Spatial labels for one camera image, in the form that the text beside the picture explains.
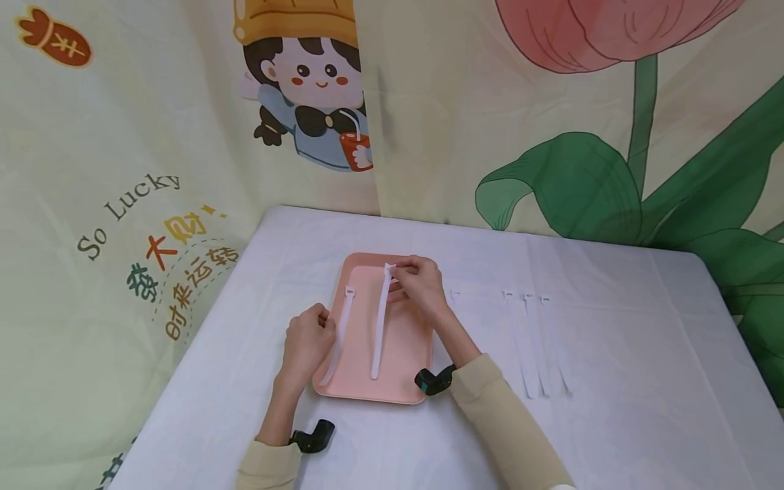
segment fabric backdrop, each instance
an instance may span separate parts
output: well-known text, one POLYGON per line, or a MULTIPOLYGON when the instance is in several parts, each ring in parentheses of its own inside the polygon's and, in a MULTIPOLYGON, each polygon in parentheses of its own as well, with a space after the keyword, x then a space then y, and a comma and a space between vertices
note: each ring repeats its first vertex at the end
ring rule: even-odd
POLYGON ((111 483, 275 204, 695 252, 784 406, 778 0, 0 21, 3 488, 111 483))

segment white table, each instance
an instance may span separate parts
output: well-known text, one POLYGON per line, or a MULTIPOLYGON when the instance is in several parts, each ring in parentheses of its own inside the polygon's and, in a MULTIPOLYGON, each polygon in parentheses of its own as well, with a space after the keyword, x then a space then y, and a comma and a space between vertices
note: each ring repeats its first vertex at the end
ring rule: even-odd
MULTIPOLYGON (((329 306, 356 251, 438 261, 459 316, 553 442, 578 488, 784 488, 784 422, 703 263, 690 254, 277 207, 267 212, 112 490, 233 488, 291 316, 329 306), (528 399, 501 291, 552 298, 575 373, 528 399)), ((436 342, 434 371, 446 366, 436 342)), ((500 488, 448 394, 397 406, 301 400, 295 428, 337 426, 302 489, 500 488)))

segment person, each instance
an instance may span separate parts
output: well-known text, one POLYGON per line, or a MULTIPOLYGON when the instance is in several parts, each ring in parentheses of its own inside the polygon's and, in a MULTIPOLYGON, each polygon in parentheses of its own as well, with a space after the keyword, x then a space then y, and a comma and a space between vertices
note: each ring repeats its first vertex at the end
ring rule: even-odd
MULTIPOLYGON (((573 489, 572 478, 539 425, 452 312, 437 264, 410 256, 395 266, 396 281, 390 286, 388 301, 413 301, 441 338, 457 367, 449 390, 507 486, 514 490, 573 489)), ((335 342, 335 323, 328 316, 327 309, 316 304, 291 320, 267 415, 240 465, 237 490, 293 488, 300 458, 299 448, 289 444, 294 411, 335 342)))

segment green leaf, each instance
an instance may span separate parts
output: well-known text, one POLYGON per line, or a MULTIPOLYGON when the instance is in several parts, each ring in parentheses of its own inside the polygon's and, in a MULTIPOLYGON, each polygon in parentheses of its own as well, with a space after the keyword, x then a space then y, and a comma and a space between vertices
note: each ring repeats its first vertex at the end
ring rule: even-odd
POLYGON ((749 303, 738 329, 743 339, 784 359, 784 296, 757 296, 749 303))
POLYGON ((505 230, 512 220, 514 206, 522 198, 529 195, 532 189, 525 182, 516 180, 513 177, 487 180, 494 173, 491 173, 479 183, 474 199, 477 203, 477 211, 487 224, 493 230, 505 230))
POLYGON ((776 283, 784 274, 784 244, 748 230, 721 230, 677 247, 705 262, 716 284, 729 286, 776 283))
POLYGON ((747 341, 746 346, 760 370, 762 380, 771 391, 773 401, 779 408, 784 408, 784 358, 755 342, 747 341))
POLYGON ((748 230, 721 230, 680 250, 697 254, 719 285, 776 403, 784 407, 784 244, 748 230))
MULTIPOLYGON (((653 234, 662 224, 662 220, 672 213, 680 205, 686 204, 690 197, 694 196, 700 188, 707 185, 709 181, 711 187, 721 190, 728 182, 730 176, 723 176, 725 172, 730 175, 738 175, 741 172, 739 166, 748 165, 747 172, 759 172, 761 166, 767 166, 773 152, 784 142, 784 78, 776 82, 762 97, 757 99, 748 109, 739 115, 730 125, 718 136, 708 143, 698 154, 692 157, 684 166, 678 169, 664 184, 659 186, 642 204, 642 227, 637 239, 638 243, 647 244, 652 240, 653 234)), ((750 180, 745 192, 753 196, 754 185, 750 180)), ((686 216, 699 207, 697 199, 692 201, 689 208, 682 213, 686 216)), ((722 208, 717 207, 714 214, 722 212, 722 208)), ((748 206, 742 206, 742 212, 738 211, 733 216, 722 220, 720 216, 711 214, 710 222, 714 230, 717 227, 736 226, 728 223, 737 223, 743 212, 748 212, 748 206)), ((681 225, 673 225, 674 239, 680 241, 684 229, 690 226, 683 218, 681 225)))
POLYGON ((565 132, 487 175, 477 186, 477 211, 496 230, 533 191, 560 236, 631 244, 640 227, 640 199, 626 161, 598 136, 565 132))
POLYGON ((770 165, 770 155, 729 162, 673 210, 650 245, 672 249, 714 231, 740 228, 760 200, 770 165))

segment white cable tie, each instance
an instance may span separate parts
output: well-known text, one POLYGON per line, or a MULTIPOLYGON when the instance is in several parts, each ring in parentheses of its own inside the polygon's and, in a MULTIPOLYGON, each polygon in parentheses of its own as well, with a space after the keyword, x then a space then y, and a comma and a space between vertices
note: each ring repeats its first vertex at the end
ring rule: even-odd
POLYGON ((534 295, 523 295, 525 301, 525 316, 528 319, 528 332, 534 343, 534 359, 536 368, 539 371, 539 380, 542 382, 542 392, 546 397, 550 396, 550 372, 547 370, 547 361, 544 358, 544 343, 542 342, 542 330, 539 326, 539 315, 536 312, 534 295))
POLYGON ((561 378, 564 380, 566 391, 569 393, 574 393, 575 379, 572 376, 572 367, 569 365, 569 357, 566 355, 566 351, 564 350, 564 346, 561 343, 561 338, 558 336, 558 332, 555 328, 553 328, 553 322, 550 316, 550 298, 547 296, 541 296, 540 299, 542 300, 542 306, 544 308, 545 325, 547 334, 550 336, 550 345, 553 346, 553 352, 555 352, 555 358, 558 362, 558 370, 561 371, 561 378))
POLYGON ((327 369, 321 382, 318 384, 323 387, 332 379, 335 370, 338 367, 338 360, 340 353, 343 351, 343 340, 346 338, 346 327, 348 326, 348 318, 351 315, 351 304, 354 302, 354 289, 351 286, 346 286, 346 299, 343 301, 343 310, 340 311, 340 321, 338 322, 338 338, 335 345, 332 346, 332 358, 329 360, 329 369, 327 369))
POLYGON ((517 360, 523 375, 525 394, 533 399, 539 395, 539 374, 536 372, 536 361, 534 352, 527 336, 523 336, 526 328, 520 318, 520 299, 513 292, 504 291, 503 297, 506 300, 506 309, 509 313, 510 328, 514 346, 517 349, 517 360))
POLYGON ((381 366, 381 349, 384 341, 384 315, 387 313, 387 297, 390 294, 390 284, 392 283, 391 263, 384 264, 384 283, 381 286, 381 298, 379 299, 379 313, 376 316, 376 338, 373 347, 373 365, 370 368, 370 379, 379 377, 379 367, 381 366))

